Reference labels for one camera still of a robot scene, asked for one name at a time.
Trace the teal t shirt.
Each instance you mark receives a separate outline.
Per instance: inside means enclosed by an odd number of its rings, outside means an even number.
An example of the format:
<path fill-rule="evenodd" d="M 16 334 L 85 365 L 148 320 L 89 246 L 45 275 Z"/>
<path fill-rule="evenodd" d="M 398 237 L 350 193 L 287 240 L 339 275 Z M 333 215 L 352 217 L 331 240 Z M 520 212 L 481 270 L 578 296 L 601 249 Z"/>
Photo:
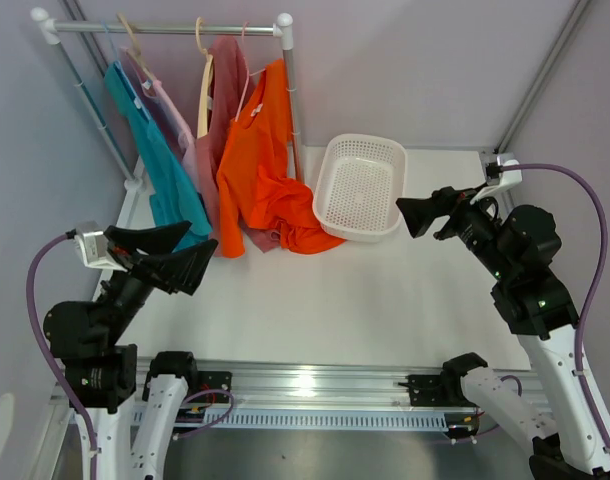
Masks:
<path fill-rule="evenodd" d="M 129 123 L 153 187 L 149 204 L 154 224 L 162 227 L 188 221 L 190 227 L 178 244 L 180 249 L 208 240 L 212 227 L 199 195 L 120 62 L 109 66 L 104 84 L 119 113 Z"/>

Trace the light pink t shirt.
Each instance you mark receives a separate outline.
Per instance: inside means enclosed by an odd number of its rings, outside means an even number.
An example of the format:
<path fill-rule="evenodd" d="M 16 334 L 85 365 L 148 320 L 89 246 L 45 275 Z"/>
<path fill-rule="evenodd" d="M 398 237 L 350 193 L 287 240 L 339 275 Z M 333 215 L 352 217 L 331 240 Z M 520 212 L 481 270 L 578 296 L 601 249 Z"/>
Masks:
<path fill-rule="evenodd" d="M 128 77 L 136 82 L 134 89 L 149 109 L 194 190 L 199 191 L 195 138 L 189 125 L 164 90 L 162 82 L 143 67 L 129 49 L 122 47 L 120 58 L 127 62 Z"/>

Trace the orange t shirt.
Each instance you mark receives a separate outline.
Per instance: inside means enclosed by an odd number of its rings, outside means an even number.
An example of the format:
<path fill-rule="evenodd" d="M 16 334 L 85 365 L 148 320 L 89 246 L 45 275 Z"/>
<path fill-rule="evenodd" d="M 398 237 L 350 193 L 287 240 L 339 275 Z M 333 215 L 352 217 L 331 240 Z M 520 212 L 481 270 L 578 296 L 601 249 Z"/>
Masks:
<path fill-rule="evenodd" d="M 326 233 L 313 213 L 313 192 L 288 175 L 292 121 L 284 61 L 266 66 L 232 120 L 216 174 L 222 255 L 245 253 L 242 224 L 278 233 L 283 249 L 318 254 L 344 240 Z"/>

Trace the dusty rose t shirt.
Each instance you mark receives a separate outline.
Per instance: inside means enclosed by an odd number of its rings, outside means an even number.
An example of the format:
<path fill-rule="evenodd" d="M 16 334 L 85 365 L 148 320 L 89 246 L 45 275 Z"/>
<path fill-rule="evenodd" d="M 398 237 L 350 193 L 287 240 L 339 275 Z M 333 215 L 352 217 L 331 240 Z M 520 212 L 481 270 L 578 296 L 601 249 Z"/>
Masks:
<path fill-rule="evenodd" d="M 219 243 L 218 255 L 225 257 L 222 255 L 220 246 L 220 198 L 216 174 L 224 153 L 232 120 L 236 115 L 245 74 L 241 50 L 234 38 L 217 38 L 209 52 L 214 57 L 212 116 L 208 133 L 196 140 L 196 160 L 200 191 L 212 226 L 211 236 Z M 253 91 L 248 88 L 244 106 Z M 282 248 L 277 232 L 251 229 L 246 224 L 242 224 L 241 227 L 243 238 L 245 236 L 250 237 L 251 241 L 262 252 Z"/>

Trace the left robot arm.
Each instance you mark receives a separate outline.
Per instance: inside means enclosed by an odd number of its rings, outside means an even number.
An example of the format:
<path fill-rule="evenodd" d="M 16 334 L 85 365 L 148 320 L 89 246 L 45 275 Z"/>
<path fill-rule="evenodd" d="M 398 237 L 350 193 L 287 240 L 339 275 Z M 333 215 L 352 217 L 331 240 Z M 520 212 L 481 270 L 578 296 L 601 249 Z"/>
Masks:
<path fill-rule="evenodd" d="M 91 222 L 67 233 L 88 268 L 108 269 L 93 301 L 61 302 L 47 313 L 43 332 L 51 355 L 64 365 L 75 399 L 87 479 L 161 477 L 173 422 L 182 401 L 194 398 L 200 376 L 190 352 L 161 352 L 153 361 L 146 419 L 135 440 L 137 347 L 119 340 L 150 294 L 193 295 L 218 243 L 182 247 L 188 221 L 144 230 Z"/>

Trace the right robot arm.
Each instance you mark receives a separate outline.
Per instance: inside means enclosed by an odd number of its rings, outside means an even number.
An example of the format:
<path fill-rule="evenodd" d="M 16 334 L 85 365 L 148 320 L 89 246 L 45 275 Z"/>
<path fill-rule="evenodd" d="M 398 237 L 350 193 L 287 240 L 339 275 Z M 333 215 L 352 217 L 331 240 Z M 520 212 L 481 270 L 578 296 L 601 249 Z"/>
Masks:
<path fill-rule="evenodd" d="M 492 275 L 493 304 L 517 337 L 538 374 L 552 414 L 542 415 L 496 377 L 482 358 L 463 354 L 443 365 L 440 392 L 451 404 L 480 407 L 526 453 L 536 479 L 610 479 L 610 429 L 601 429 L 581 384 L 589 373 L 575 337 L 581 321 L 564 284 L 550 268 L 562 245 L 553 216 L 520 205 L 501 221 L 475 191 L 444 187 L 427 199 L 399 198 L 396 205 L 414 238 L 434 220 L 445 225 L 434 237 L 459 238 Z"/>

